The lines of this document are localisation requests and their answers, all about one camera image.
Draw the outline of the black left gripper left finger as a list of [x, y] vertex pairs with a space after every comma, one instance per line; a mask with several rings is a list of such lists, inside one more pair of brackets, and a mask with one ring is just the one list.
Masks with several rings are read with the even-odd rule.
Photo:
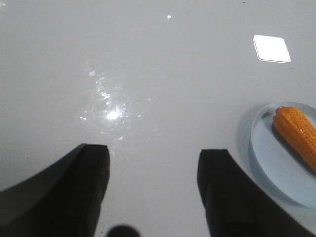
[[1, 191], [1, 236], [94, 236], [109, 176], [107, 146], [77, 146], [40, 173]]

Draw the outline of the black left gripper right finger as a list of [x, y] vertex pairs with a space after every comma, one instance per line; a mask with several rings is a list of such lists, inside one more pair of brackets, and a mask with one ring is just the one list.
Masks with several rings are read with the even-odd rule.
[[226, 149], [201, 150], [197, 185], [212, 237], [311, 237], [238, 166]]

